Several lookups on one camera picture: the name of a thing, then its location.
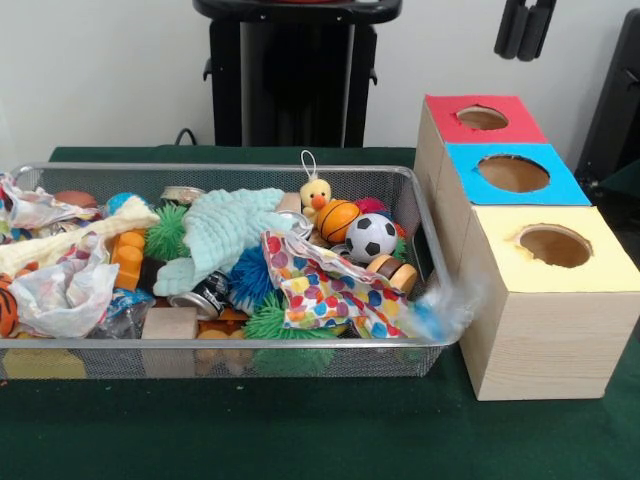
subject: yellow duck toy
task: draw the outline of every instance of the yellow duck toy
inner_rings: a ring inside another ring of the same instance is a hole
[[[309,173],[304,163],[304,156],[309,155],[313,160],[313,173]],[[302,200],[302,213],[315,225],[318,212],[331,201],[331,186],[326,180],[318,178],[316,174],[316,159],[309,150],[303,150],[300,154],[302,166],[309,176],[309,181],[300,188],[300,198]]]

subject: plastic bag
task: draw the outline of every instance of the plastic bag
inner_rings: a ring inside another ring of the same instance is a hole
[[[33,230],[69,219],[88,221],[100,213],[97,208],[59,202],[42,188],[34,192],[23,191],[16,186],[11,175],[0,175],[0,189],[4,192],[5,221],[11,229]]]
[[[20,323],[40,336],[86,336],[111,302],[119,266],[108,258],[103,238],[90,233],[56,265],[16,278],[9,291]]]
[[[147,312],[155,305],[152,295],[137,289],[116,288],[107,308],[107,317],[87,336],[94,339],[139,339]]]

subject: black cable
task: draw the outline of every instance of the black cable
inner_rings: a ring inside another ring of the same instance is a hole
[[[196,140],[196,136],[193,134],[191,129],[190,128],[183,128],[182,130],[180,130],[180,133],[176,137],[176,141],[174,142],[174,145],[180,145],[180,142],[182,142],[182,137],[184,137],[185,133],[187,135],[189,135],[189,138],[191,139],[191,144],[192,145],[197,145],[198,144],[198,141]]]

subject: dark green fabric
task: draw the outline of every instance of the dark green fabric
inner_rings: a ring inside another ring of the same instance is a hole
[[[300,164],[298,147],[58,147],[51,162]],[[313,148],[318,165],[401,165],[413,168],[413,148]]]
[[[52,160],[209,156],[283,163],[297,150],[60,148]],[[318,157],[407,165],[413,152]],[[632,340],[607,396],[584,401],[477,402],[457,346],[426,378],[12,381],[0,388],[0,479],[636,480],[638,365]]]

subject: wooden box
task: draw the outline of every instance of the wooden box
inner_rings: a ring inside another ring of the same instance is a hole
[[[432,208],[455,275],[472,205],[591,205],[548,144],[446,144]]]
[[[547,140],[518,97],[427,96],[422,107],[415,172],[430,207],[435,201],[445,143],[547,143]]]
[[[473,207],[460,278],[489,292],[460,341],[479,400],[597,398],[640,274],[594,207]]]

